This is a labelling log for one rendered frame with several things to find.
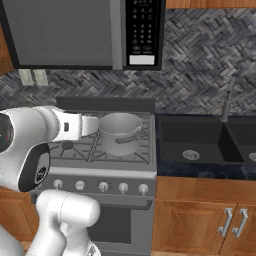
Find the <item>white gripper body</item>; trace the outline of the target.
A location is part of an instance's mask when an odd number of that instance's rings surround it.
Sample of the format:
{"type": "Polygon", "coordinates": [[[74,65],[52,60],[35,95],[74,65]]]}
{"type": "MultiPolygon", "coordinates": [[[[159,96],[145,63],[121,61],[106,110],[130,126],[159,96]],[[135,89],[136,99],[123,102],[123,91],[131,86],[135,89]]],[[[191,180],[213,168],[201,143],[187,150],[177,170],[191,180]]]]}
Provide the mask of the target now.
{"type": "Polygon", "coordinates": [[[98,131],[99,128],[99,118],[92,116],[83,116],[81,121],[81,136],[89,136],[98,131]]]}

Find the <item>grey metal pot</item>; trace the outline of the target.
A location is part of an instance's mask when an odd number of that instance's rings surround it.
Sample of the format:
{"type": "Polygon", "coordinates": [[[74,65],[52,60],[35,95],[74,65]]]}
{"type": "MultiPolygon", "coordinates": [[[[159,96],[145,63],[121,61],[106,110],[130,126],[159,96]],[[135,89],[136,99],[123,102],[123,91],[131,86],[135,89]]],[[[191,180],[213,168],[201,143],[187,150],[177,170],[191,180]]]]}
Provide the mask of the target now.
{"type": "Polygon", "coordinates": [[[99,122],[101,146],[114,156],[135,153],[141,145],[141,119],[130,113],[112,113],[99,122]]]}

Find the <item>wooden base cabinet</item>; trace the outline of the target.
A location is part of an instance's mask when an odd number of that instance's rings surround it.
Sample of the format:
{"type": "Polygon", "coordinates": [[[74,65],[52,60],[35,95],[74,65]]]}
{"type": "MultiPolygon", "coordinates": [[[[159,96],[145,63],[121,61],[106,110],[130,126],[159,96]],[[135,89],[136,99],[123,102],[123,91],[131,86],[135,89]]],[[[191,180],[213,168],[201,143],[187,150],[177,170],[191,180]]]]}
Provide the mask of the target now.
{"type": "Polygon", "coordinates": [[[0,187],[0,224],[21,242],[33,240],[38,229],[38,215],[29,192],[0,187]]]}

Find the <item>wooden cabinet door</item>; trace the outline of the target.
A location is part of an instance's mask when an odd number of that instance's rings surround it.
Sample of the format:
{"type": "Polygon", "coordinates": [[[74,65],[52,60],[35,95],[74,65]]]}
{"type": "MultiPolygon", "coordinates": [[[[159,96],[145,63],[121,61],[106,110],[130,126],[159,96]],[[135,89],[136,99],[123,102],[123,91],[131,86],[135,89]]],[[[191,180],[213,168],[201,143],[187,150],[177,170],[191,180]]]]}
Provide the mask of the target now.
{"type": "Polygon", "coordinates": [[[225,208],[235,204],[155,200],[152,250],[217,255],[224,237],[225,208]]]}
{"type": "Polygon", "coordinates": [[[256,256],[256,205],[237,205],[219,256],[256,256]],[[248,210],[248,219],[240,237],[236,238],[232,229],[240,225],[241,208],[248,210]]]}

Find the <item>grey gas stove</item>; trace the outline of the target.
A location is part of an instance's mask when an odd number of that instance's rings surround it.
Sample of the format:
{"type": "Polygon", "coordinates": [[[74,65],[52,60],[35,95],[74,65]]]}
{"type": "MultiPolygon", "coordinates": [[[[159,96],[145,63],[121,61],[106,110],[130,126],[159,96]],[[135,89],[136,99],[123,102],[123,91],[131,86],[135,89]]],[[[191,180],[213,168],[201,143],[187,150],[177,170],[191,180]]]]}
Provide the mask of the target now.
{"type": "Polygon", "coordinates": [[[57,106],[69,113],[101,118],[110,113],[131,113],[142,121],[141,145],[133,154],[113,156],[101,146],[100,134],[94,133],[79,141],[55,142],[49,145],[51,168],[49,175],[33,191],[55,189],[53,182],[63,182],[61,190],[80,193],[119,195],[120,183],[128,184],[124,195],[152,196],[156,191],[156,137],[155,101],[148,98],[59,97],[57,106]],[[77,181],[85,188],[77,190],[77,181]],[[100,182],[107,182],[106,192],[99,190],[100,182]],[[142,195],[139,185],[147,184],[148,192],[142,195]]]}

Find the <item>grey microwave door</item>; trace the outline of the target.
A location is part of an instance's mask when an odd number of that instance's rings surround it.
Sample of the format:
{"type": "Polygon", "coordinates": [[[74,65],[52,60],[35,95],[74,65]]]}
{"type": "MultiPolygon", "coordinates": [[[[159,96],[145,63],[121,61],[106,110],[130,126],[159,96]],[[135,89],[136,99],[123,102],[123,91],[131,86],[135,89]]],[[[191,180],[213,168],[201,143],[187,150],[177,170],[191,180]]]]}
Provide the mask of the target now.
{"type": "Polygon", "coordinates": [[[0,0],[15,68],[112,68],[109,0],[0,0]]]}

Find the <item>black microwave oven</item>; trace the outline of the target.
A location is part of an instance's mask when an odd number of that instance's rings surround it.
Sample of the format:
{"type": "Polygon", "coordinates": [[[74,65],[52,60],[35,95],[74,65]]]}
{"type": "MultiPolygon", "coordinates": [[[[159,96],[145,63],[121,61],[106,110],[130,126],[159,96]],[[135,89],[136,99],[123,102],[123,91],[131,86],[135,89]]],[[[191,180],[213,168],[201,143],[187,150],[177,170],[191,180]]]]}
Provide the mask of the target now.
{"type": "MultiPolygon", "coordinates": [[[[166,0],[123,0],[121,70],[159,70],[162,65],[166,0]]],[[[110,69],[75,69],[110,70],[110,69]]]]}

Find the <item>grey oven door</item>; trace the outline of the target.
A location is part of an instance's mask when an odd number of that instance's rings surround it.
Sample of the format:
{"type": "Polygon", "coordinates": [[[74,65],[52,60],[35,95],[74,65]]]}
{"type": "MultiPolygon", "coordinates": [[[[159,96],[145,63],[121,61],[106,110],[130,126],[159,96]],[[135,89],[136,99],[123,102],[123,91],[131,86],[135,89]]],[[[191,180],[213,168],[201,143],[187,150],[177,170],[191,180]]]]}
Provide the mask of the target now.
{"type": "Polygon", "coordinates": [[[65,209],[44,206],[40,196],[36,210],[39,229],[29,251],[41,256],[87,256],[95,245],[97,256],[150,256],[154,198],[149,210],[112,207],[65,209]]]}

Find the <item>black double sink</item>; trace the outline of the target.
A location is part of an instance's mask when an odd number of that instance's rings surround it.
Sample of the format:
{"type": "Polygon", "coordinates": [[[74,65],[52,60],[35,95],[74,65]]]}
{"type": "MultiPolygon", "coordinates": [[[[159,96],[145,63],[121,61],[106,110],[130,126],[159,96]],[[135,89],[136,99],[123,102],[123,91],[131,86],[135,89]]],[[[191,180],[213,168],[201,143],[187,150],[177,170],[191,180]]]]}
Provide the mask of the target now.
{"type": "Polygon", "coordinates": [[[256,117],[158,115],[162,162],[256,165],[256,117]]]}

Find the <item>wooden panel under sink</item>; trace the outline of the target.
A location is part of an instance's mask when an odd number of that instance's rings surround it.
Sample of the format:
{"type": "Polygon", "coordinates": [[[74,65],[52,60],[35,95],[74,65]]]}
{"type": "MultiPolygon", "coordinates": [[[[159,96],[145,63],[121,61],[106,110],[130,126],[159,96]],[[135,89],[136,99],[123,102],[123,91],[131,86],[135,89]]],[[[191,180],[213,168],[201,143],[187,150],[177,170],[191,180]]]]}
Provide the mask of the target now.
{"type": "Polygon", "coordinates": [[[158,176],[156,198],[256,204],[256,181],[158,176]]]}

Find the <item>dark grey tap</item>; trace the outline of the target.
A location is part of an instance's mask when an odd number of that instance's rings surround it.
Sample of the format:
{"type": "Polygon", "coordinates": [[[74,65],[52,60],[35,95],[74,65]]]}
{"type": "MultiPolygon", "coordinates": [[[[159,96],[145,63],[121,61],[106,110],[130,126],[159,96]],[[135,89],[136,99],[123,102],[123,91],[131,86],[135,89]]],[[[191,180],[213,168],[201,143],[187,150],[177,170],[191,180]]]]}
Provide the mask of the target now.
{"type": "Polygon", "coordinates": [[[227,97],[226,97],[226,100],[224,101],[222,113],[220,116],[220,121],[222,122],[228,122],[229,111],[232,103],[232,92],[235,86],[235,82],[236,82],[236,77],[233,76],[231,78],[230,84],[227,87],[227,97]]]}

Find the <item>beige wall outlet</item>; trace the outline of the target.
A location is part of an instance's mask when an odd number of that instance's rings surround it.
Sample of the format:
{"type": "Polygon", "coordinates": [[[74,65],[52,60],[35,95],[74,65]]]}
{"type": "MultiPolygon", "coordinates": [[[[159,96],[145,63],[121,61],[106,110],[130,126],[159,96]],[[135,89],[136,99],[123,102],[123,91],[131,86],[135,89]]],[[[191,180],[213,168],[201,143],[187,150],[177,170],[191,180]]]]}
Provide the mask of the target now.
{"type": "Polygon", "coordinates": [[[47,86],[48,79],[44,69],[34,69],[34,75],[38,86],[47,86]]]}
{"type": "Polygon", "coordinates": [[[21,82],[23,86],[33,86],[33,78],[31,71],[29,69],[20,69],[19,70],[21,82]]]}

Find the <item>wooden wall cabinet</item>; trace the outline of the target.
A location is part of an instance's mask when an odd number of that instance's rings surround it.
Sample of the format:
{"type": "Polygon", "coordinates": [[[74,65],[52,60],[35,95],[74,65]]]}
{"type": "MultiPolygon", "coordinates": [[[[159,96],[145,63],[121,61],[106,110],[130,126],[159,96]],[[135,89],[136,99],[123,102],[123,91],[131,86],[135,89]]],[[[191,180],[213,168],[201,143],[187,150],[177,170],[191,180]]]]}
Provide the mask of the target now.
{"type": "Polygon", "coordinates": [[[256,8],[256,0],[166,0],[166,8],[256,8]]]}
{"type": "Polygon", "coordinates": [[[12,71],[13,69],[14,67],[12,65],[3,29],[0,25],[0,76],[12,71]]]}

